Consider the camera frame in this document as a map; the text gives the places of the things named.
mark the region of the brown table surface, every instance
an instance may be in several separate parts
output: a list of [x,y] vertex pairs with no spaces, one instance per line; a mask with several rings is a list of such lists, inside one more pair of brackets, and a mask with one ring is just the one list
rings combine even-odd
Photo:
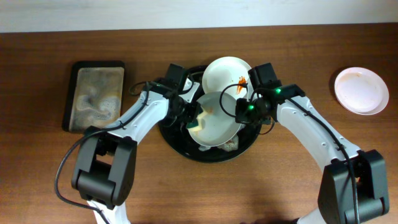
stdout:
[[[93,212],[60,201],[55,171],[80,135],[62,131],[71,65],[122,60],[126,83],[235,56],[272,62],[285,84],[306,91],[342,135],[386,159],[390,212],[369,223],[398,222],[398,24],[222,29],[117,30],[0,34],[0,223],[94,223]],[[365,67],[389,87],[389,104],[374,116],[344,109],[330,88],[342,68]],[[125,97],[123,110],[136,98]],[[70,185],[76,153],[60,190],[85,203]],[[317,206],[322,173],[281,125],[232,161],[202,164],[177,154],[152,128],[137,152],[126,201],[133,223],[252,223],[294,219]]]

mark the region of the food residue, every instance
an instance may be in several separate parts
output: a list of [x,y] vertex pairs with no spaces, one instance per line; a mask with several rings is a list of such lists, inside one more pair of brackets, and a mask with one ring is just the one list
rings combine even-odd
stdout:
[[[239,77],[238,84],[243,84],[243,83],[246,83],[246,79],[244,77]],[[242,89],[243,89],[243,86],[238,86],[238,88],[236,89],[236,94],[240,94]]]

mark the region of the white backdrop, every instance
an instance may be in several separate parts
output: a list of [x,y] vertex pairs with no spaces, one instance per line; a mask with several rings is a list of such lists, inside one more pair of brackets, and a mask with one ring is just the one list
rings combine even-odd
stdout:
[[398,22],[398,0],[0,0],[0,32]]

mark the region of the robotic arm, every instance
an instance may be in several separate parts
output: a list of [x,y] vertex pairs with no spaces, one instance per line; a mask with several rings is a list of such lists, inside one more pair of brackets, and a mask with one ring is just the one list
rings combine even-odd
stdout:
[[[237,100],[236,122],[268,124],[271,118],[278,121],[298,138],[323,171],[319,208],[295,222],[354,223],[355,192],[362,222],[386,214],[389,198],[382,156],[376,150],[363,152],[346,140],[319,115],[297,85],[282,86],[270,63],[253,68],[249,74],[254,93],[250,101]],[[137,145],[158,121],[182,112],[187,122],[196,118],[199,106],[191,101],[199,85],[187,80],[182,67],[171,64],[166,78],[151,82],[137,103],[108,126],[126,123],[123,128],[93,136],[81,145],[72,187],[92,207],[102,210],[107,222],[129,223],[124,201],[134,181]],[[89,128],[86,134],[96,130]],[[97,160],[97,156],[106,153],[114,154],[112,165]],[[350,185],[349,164],[354,167],[355,177],[360,178],[356,191]],[[98,213],[95,215],[98,223],[105,222]]]

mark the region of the black tray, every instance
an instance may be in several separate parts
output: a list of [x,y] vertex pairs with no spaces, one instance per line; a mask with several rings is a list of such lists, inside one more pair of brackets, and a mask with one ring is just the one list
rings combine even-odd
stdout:
[[[204,72],[205,68],[206,66],[200,66],[191,68],[190,70],[197,72],[199,69]],[[201,83],[202,75],[203,74],[195,75],[193,79]],[[205,92],[200,85],[192,101],[195,102],[204,94]],[[177,118],[173,125],[169,126],[169,124],[170,121],[159,122],[160,133],[167,143],[186,158],[207,163],[223,162],[239,156],[254,143],[261,130],[261,125],[247,125],[245,128],[240,130],[238,132],[239,146],[235,151],[226,152],[223,149],[212,147],[211,149],[202,152],[198,149],[200,145],[191,138],[191,135],[189,135],[188,130],[185,128],[186,123],[183,123]]]

